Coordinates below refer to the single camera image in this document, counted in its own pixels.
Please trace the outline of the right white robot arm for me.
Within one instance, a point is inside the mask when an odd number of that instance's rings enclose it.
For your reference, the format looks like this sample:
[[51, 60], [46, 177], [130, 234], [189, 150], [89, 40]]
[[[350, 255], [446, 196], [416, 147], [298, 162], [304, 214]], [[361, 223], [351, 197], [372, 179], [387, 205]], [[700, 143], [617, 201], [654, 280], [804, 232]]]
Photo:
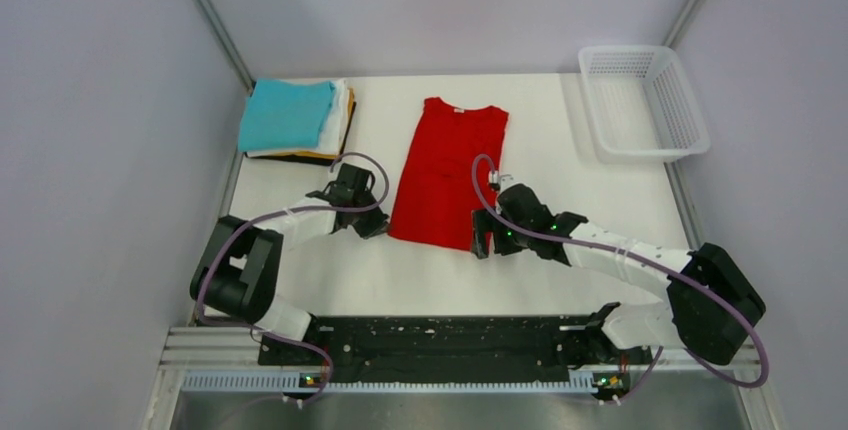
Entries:
[[663, 346], [687, 351], [707, 365], [726, 366], [747, 343], [762, 364], [755, 327], [766, 305], [721, 246], [674, 249], [606, 230], [587, 217], [553, 214], [525, 184], [496, 171], [484, 184], [496, 194], [472, 214], [472, 253], [485, 259], [529, 251], [545, 261], [607, 275], [655, 297], [650, 304], [610, 303], [586, 335], [589, 354], [612, 362], [626, 349]]

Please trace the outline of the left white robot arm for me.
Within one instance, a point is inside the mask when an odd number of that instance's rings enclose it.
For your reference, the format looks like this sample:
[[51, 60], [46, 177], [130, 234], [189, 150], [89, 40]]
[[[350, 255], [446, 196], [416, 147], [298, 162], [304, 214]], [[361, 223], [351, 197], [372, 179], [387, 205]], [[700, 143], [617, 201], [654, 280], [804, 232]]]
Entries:
[[204, 325], [258, 330], [297, 363], [318, 357], [330, 366], [312, 315], [284, 301], [277, 281], [285, 248], [351, 228], [362, 239], [386, 232], [388, 216], [373, 193], [377, 175], [348, 163], [334, 164], [329, 180], [294, 206], [244, 220], [218, 220], [192, 277], [190, 296]]

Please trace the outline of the red t-shirt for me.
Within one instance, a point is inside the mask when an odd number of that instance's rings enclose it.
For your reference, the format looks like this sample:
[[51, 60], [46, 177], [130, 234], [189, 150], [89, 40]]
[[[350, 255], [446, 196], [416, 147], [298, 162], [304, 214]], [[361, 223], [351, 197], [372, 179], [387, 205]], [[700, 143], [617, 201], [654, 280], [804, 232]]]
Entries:
[[388, 235], [394, 239], [469, 251], [472, 213], [482, 207], [472, 179], [489, 204], [488, 171], [472, 172], [475, 158], [500, 164], [509, 113], [499, 107], [455, 107], [439, 97], [424, 100], [401, 172]]

